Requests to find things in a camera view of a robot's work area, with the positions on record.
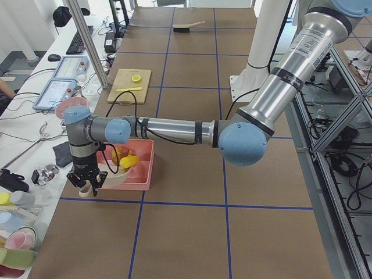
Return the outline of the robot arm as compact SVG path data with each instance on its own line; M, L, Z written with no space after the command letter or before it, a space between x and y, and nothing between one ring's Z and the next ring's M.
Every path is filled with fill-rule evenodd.
M211 89L217 88L217 59L201 59L195 37L184 33L185 22L197 15L211 15L210 8L184 8L174 12L173 43L181 43L184 53L171 54L165 70L166 89L185 89L185 95L170 107L168 119L125 116L97 116L84 105L73 105L63 112L73 167L68 180L77 188L102 188L108 172L98 166L98 152L107 145L160 138L179 145L208 144L237 166L258 162L275 132L275 123L305 82L319 67L330 49L344 42L361 19L371 13L370 1L301 1L299 30L279 62L270 66L271 50L280 35L279 11L283 1L266 1L269 15L257 20L251 8L218 8L217 21L209 23L207 33L216 28L231 34L239 44L248 31L253 41L246 69L235 79L242 87L245 105L219 120L204 97L201 84L193 77L206 76Z

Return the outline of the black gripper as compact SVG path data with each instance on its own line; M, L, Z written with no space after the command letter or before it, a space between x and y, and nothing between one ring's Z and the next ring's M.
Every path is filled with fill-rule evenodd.
M73 158L73 169L67 174L68 180L75 186L82 188L87 182L90 182L93 196L97 196L98 190L103 186L107 176L106 171L98 169L98 161L96 155L88 157Z

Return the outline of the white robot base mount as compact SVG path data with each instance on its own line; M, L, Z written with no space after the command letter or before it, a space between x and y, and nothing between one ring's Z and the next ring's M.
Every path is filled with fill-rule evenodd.
M239 75L230 76L232 101L251 101L268 78L271 60L295 5L296 1L290 0L262 2L246 68Z

